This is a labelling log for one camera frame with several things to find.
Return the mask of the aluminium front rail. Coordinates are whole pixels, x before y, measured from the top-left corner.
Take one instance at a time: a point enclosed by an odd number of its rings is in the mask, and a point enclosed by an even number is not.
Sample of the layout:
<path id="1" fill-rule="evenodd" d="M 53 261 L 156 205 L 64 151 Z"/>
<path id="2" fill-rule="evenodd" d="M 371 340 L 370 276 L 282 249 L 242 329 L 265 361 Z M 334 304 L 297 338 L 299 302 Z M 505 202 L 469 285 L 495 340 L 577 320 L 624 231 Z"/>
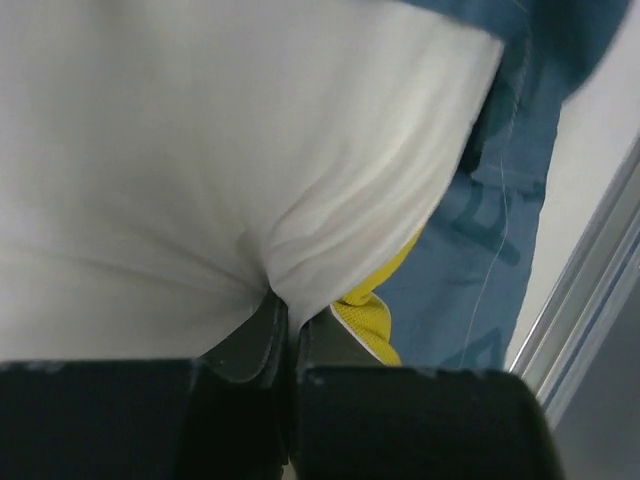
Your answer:
<path id="1" fill-rule="evenodd" d="M 639 145 L 634 144 L 509 370 L 556 425 L 638 278 Z"/>

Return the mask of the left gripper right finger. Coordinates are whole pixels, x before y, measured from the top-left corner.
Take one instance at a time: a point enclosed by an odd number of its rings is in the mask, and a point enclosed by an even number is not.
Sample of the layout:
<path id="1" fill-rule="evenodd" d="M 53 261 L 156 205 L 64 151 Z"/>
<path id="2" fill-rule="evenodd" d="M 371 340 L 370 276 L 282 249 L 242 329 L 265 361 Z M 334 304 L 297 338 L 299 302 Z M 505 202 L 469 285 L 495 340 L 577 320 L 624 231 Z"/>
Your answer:
<path id="1" fill-rule="evenodd" d="M 301 330 L 293 462 L 300 479 L 388 477 L 388 369 L 323 312 Z"/>

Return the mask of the white pillow with yellow edge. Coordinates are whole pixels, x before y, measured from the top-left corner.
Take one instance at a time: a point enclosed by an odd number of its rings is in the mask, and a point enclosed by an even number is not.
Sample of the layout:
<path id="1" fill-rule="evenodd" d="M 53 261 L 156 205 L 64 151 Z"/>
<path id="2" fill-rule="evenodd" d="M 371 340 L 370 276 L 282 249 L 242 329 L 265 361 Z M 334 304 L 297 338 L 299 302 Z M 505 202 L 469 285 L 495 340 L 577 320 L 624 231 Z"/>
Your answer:
<path id="1" fill-rule="evenodd" d="M 293 328 L 424 227 L 503 52 L 398 1 L 5 1 L 1 356 Z"/>

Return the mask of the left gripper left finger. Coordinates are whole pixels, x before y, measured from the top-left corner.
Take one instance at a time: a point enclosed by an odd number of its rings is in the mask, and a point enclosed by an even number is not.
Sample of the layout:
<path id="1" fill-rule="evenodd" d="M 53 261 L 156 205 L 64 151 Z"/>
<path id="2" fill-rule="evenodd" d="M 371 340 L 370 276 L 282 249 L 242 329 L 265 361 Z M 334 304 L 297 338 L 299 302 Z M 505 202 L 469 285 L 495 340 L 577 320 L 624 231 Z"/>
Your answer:
<path id="1" fill-rule="evenodd" d="M 204 355 L 198 384 L 200 478 L 282 477 L 287 328 L 287 309 L 269 292 L 241 327 Z"/>

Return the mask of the blue cartoon print pillowcase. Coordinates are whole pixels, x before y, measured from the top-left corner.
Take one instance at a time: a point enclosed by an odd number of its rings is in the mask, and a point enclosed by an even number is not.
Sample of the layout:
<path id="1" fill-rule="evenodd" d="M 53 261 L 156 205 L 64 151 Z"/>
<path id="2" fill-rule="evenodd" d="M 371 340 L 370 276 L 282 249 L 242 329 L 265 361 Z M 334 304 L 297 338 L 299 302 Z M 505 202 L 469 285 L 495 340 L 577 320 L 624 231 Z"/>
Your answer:
<path id="1" fill-rule="evenodd" d="M 460 165 L 366 338 L 389 365 L 499 368 L 529 283 L 564 103 L 621 27 L 625 1 L 430 1 L 503 56 Z"/>

